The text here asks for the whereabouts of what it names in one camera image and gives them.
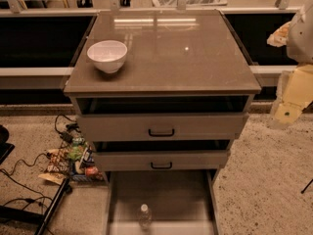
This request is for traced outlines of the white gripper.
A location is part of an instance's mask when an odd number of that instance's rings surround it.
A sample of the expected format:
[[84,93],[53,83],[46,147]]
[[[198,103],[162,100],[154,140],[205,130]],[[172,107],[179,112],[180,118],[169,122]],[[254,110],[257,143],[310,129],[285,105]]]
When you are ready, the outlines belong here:
[[[274,47],[285,46],[290,24],[284,23],[276,29],[267,38],[267,44]],[[273,129],[285,129],[295,123],[313,102],[313,65],[298,65],[293,71],[283,71],[276,96],[270,112],[269,126]]]

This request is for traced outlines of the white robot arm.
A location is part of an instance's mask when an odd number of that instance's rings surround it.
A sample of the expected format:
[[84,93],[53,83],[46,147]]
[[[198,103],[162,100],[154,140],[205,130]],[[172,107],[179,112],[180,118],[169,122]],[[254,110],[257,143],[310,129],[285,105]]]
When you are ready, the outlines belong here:
[[267,44],[286,46],[288,57],[297,62],[295,70],[282,72],[271,109],[269,126],[285,129],[313,102],[313,0],[307,0],[290,22],[276,29]]

